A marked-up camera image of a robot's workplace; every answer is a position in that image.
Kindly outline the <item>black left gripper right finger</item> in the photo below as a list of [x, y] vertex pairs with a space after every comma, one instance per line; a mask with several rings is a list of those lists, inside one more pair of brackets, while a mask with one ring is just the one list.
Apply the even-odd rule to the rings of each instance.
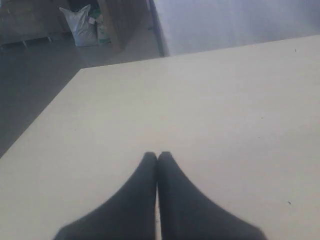
[[157, 162], [161, 235], [164, 240], [264, 240], [256, 226], [206, 197], [168, 151]]

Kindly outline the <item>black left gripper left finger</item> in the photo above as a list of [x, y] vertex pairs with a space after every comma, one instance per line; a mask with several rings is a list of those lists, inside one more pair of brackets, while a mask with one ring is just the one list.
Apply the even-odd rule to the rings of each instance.
[[146, 152], [127, 182], [104, 204], [62, 227], [56, 240], [154, 240], [157, 157]]

